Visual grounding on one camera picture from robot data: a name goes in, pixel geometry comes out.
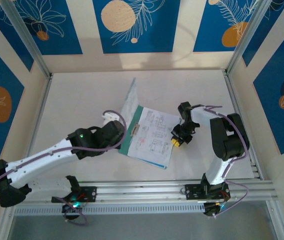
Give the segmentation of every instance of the ventilation grille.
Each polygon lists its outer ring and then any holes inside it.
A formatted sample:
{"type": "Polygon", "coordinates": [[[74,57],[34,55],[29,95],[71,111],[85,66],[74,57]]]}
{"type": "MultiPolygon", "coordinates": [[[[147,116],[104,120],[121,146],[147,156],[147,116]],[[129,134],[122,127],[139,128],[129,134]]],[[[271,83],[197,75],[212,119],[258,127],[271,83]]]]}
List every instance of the ventilation grille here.
{"type": "MultiPolygon", "coordinates": [[[[15,216],[56,216],[61,215],[61,205],[18,206],[15,216]]],[[[114,214],[170,214],[170,213],[203,213],[203,203],[171,203],[171,204],[110,204],[87,205],[82,208],[85,215],[114,214]]]]}

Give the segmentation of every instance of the yellow connector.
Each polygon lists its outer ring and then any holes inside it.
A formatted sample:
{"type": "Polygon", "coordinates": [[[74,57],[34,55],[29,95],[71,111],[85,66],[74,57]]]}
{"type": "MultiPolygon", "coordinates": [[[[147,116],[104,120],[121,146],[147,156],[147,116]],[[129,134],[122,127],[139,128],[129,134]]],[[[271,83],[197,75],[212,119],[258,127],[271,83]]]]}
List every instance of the yellow connector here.
{"type": "Polygon", "coordinates": [[[171,139],[171,142],[172,142],[173,146],[175,146],[175,147],[180,147],[180,143],[179,143],[178,140],[172,138],[172,139],[171,139]]]}

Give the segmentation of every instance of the white table surface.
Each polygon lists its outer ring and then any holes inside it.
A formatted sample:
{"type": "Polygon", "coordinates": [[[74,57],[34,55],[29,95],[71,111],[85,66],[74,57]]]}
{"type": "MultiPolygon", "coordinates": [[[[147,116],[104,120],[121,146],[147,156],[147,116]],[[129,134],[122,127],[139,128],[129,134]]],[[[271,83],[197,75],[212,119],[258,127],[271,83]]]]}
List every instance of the white table surface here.
{"type": "MultiPolygon", "coordinates": [[[[55,73],[32,153],[42,151],[78,128],[101,127],[104,110],[121,111],[133,78],[143,107],[179,115],[178,105],[222,105],[234,109],[221,70],[166,70],[55,73]]],[[[167,169],[111,150],[47,171],[41,177],[76,176],[78,181],[158,181],[201,179],[214,157],[211,134],[196,129],[193,140],[174,147],[167,169]]],[[[234,164],[229,179],[253,178],[249,160],[234,164]]]]}

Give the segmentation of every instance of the white floor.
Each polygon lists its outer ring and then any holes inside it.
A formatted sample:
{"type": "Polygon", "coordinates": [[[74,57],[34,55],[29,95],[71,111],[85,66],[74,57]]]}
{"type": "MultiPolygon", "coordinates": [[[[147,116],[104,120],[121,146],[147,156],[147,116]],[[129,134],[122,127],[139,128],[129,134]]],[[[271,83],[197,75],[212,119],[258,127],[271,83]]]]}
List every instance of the white floor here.
{"type": "MultiPolygon", "coordinates": [[[[178,105],[223,105],[233,113],[221,70],[119,71],[56,73],[40,122],[33,153],[42,151],[78,128],[101,127],[104,110],[121,111],[132,79],[136,77],[143,107],[179,115],[178,105]]],[[[197,129],[191,143],[174,147],[169,167],[161,169],[111,150],[46,172],[43,177],[76,176],[79,181],[156,181],[201,179],[214,157],[211,134],[197,129]]],[[[236,163],[230,179],[253,178],[249,160],[236,163]]]]}

